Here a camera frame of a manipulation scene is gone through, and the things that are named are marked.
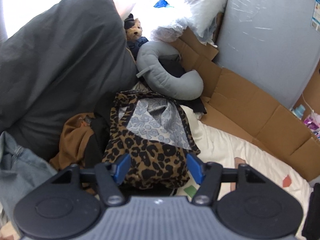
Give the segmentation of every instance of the teddy bear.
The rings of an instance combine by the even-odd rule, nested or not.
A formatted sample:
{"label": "teddy bear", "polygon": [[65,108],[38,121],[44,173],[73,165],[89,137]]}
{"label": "teddy bear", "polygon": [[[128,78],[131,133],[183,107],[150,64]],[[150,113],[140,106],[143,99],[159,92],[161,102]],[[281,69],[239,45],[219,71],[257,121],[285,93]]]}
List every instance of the teddy bear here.
{"label": "teddy bear", "polygon": [[137,60],[140,47],[148,42],[148,39],[146,37],[142,37],[141,23],[138,18],[133,19],[132,13],[124,20],[124,29],[128,47],[134,60]]}

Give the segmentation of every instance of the denim jeans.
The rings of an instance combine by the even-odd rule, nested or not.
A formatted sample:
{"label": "denim jeans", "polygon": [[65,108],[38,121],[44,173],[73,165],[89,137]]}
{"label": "denim jeans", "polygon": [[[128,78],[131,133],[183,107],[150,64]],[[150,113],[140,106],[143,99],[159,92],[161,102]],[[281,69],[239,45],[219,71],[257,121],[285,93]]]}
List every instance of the denim jeans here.
{"label": "denim jeans", "polygon": [[13,209],[18,201],[56,173],[31,150],[17,145],[9,133],[0,135],[0,203],[14,226]]}

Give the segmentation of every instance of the flattened cardboard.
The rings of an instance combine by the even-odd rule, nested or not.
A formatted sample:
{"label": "flattened cardboard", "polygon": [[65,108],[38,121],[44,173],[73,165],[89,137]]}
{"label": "flattened cardboard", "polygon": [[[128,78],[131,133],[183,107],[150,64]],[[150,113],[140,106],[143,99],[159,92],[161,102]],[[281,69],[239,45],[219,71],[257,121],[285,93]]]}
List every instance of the flattened cardboard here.
{"label": "flattened cardboard", "polygon": [[202,96],[211,97],[222,69],[205,57],[202,57],[202,60],[197,63],[198,65],[195,66],[194,69],[198,71],[204,83]]}
{"label": "flattened cardboard", "polygon": [[[182,41],[187,44],[194,52],[198,55],[204,55],[208,60],[213,60],[213,58],[218,54],[218,50],[211,46],[210,44],[203,45],[201,44],[197,37],[193,34],[192,30],[187,28],[183,35],[178,39],[178,42]],[[180,50],[175,46],[177,41],[170,43],[174,46],[179,52]]]}
{"label": "flattened cardboard", "polygon": [[319,143],[316,138],[309,138],[285,162],[294,168],[307,181],[313,180],[319,175]]}
{"label": "flattened cardboard", "polygon": [[254,84],[225,68],[209,104],[254,137],[279,105]]}
{"label": "flattened cardboard", "polygon": [[279,105],[257,136],[278,159],[291,155],[309,138],[310,131],[302,122]]}
{"label": "flattened cardboard", "polygon": [[252,142],[253,136],[243,130],[236,123],[232,122],[228,117],[214,109],[206,102],[204,102],[204,107],[207,110],[207,114],[201,118],[202,123],[219,130],[223,130],[248,142]]}
{"label": "flattened cardboard", "polygon": [[183,67],[204,81],[206,125],[253,143],[292,166],[306,180],[320,175],[320,141],[289,110],[248,80],[211,62],[214,50],[198,42],[190,30],[172,45]]}

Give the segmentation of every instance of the bed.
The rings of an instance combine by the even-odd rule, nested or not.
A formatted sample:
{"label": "bed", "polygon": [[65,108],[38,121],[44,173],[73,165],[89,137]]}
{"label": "bed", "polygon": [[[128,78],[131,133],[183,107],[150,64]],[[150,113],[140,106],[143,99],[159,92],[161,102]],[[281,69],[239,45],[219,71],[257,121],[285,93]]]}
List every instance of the bed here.
{"label": "bed", "polygon": [[[201,150],[198,157],[203,162],[217,162],[225,168],[236,168],[239,163],[247,163],[300,202],[304,217],[296,237],[305,239],[301,235],[301,231],[308,212],[310,194],[313,190],[308,182],[292,167],[259,147],[222,130],[203,124],[197,120],[197,115],[193,113],[192,109],[186,106],[183,106],[183,110],[187,114],[193,139]],[[178,189],[177,195],[184,195],[191,200],[198,188],[199,185],[190,175],[189,182]],[[218,199],[229,193],[231,189],[235,189],[235,185],[222,183]]]}

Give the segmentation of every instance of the leopard print fabric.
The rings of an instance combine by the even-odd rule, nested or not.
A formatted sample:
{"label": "leopard print fabric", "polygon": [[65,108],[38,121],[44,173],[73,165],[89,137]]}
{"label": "leopard print fabric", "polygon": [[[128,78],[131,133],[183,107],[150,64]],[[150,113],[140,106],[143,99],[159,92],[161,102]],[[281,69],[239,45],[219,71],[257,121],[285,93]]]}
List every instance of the leopard print fabric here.
{"label": "leopard print fabric", "polygon": [[[161,183],[167,188],[178,188],[189,180],[186,166],[188,153],[198,155],[200,150],[196,146],[192,136],[186,114],[180,105],[174,102],[180,115],[183,129],[187,136],[189,149],[176,147],[161,141],[143,139],[127,129],[132,118],[137,102],[143,98],[171,98],[164,97],[154,92],[122,92],[116,94],[115,106],[110,112],[110,141],[105,150],[103,162],[115,162],[116,159],[129,153],[131,156],[131,168],[125,178],[125,183],[139,189],[152,188]],[[123,117],[119,120],[119,109],[126,107]]]}

